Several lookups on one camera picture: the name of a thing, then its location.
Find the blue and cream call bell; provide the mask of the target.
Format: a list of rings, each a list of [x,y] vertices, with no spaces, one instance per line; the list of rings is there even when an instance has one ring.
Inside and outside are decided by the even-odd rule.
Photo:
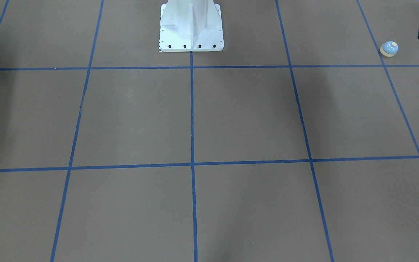
[[[379,48],[381,55],[385,57],[393,57],[394,55],[397,54],[398,50],[399,50],[399,45],[393,41],[388,41],[386,43],[383,43]]]

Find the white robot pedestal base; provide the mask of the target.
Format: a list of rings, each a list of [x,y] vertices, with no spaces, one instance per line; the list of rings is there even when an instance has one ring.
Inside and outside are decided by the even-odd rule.
[[[160,52],[224,49],[221,7],[214,1],[168,0],[160,11]]]

